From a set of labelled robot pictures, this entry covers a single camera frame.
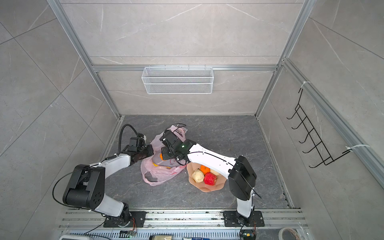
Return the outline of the pink plastic shopping bag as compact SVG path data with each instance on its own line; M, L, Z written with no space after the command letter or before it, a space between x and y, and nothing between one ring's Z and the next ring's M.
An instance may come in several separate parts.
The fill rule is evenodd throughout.
M141 173L145 183L150 186L158 186L179 174L187 166L187 163L181 161L181 165L175 161L175 159L162 161L160 159L161 148L164 146L160 137L163 135L162 132L156 135L151 141L151 145L154 150L154 154L151 157L145 158L141 162Z

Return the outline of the red fake fruit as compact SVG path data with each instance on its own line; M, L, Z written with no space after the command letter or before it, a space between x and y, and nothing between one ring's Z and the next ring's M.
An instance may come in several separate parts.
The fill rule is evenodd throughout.
M217 181L217 176L210 173L207 173L204 178L204 183L208 186L214 186Z

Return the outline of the pink wavy plastic plate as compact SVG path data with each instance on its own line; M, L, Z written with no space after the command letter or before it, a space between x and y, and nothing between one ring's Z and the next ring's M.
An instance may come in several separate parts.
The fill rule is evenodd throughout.
M196 183L196 181L192 177L192 174L196 169L199 169L200 166L201 166L200 164L196 164L196 163L187 164L187 171L188 171L188 175L189 175L190 184L192 184L193 186L195 186L196 188L198 188L199 190L201 190L204 193L208 193L208 192L212 192L212 191L218 191L218 190L221 190L225 186L227 179L222 175L217 176L217 180L213 186L207 185L207 184L205 184L205 182Z

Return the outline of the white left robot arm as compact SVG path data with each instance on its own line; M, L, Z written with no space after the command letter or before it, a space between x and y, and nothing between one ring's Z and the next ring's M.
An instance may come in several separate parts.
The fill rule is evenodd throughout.
M131 213L127 203L109 197L105 193L106 179L122 169L153 156L152 145L146 144L146 136L130 124L122 126L119 133L118 151L99 163L77 165L67 174L70 178L62 200L53 197L58 204L88 210L105 217L106 227L141 226L145 213Z

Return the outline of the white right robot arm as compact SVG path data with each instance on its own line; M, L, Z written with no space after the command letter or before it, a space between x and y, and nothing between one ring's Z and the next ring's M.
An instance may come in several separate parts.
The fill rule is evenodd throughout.
M228 180L230 192L237 200L237 210L223 213L223 216L231 221L226 226L250 227L260 220L254 218L256 214L253 204L253 197L258 195L254 189L257 175L245 157L226 157L204 148L195 141L182 141L177 136L177 130L165 130L160 142L165 146L167 154L178 164L181 160L186 164L199 164Z

